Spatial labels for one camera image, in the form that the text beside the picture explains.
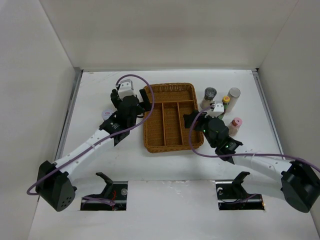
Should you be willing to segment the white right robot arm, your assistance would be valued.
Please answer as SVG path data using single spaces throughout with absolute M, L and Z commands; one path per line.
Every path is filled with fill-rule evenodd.
M 239 201 L 246 201 L 255 194 L 267 195 L 286 201 L 295 210 L 308 213 L 320 196 L 320 169 L 314 164 L 295 156 L 279 153 L 258 153 L 246 149 L 242 142 L 229 136 L 225 123 L 209 116 L 208 112 L 194 110 L 184 114 L 184 127 L 204 134 L 213 158 L 232 165 L 243 166 L 265 175 L 275 181 L 246 182 L 249 172 L 241 172 L 232 181 L 232 192 Z

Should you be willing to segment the black cap salt grinder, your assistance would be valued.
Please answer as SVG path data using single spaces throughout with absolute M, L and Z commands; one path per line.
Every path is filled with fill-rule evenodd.
M 204 97 L 201 101 L 200 107 L 202 109 L 208 108 L 213 103 L 213 100 L 216 95 L 217 95 L 217 90 L 215 88 L 207 87 L 204 90 Z

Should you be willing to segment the yellow cap sauce bottle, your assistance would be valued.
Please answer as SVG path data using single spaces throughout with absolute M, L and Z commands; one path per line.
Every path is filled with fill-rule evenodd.
M 227 96 L 227 95 L 225 95 L 225 96 L 222 98 L 223 113 L 218 116 L 219 119 L 221 119 L 221 120 L 223 119 L 223 117 L 224 117 L 224 115 L 225 115 L 225 113 L 226 113 L 226 111 L 227 111 L 227 109 L 228 109 L 230 100 L 231 100 L 230 97 Z

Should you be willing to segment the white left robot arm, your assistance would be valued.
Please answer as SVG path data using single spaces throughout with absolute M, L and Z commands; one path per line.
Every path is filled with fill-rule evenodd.
M 35 191 L 55 211 L 65 210 L 76 198 L 76 176 L 98 156 L 118 145 L 130 131 L 138 127 L 136 120 L 139 115 L 152 113 L 155 98 L 149 98 L 144 89 L 139 92 L 143 101 L 139 101 L 135 95 L 119 99 L 117 90 L 113 89 L 111 98 L 116 101 L 116 112 L 71 153 L 53 163 L 46 160 L 39 166 Z

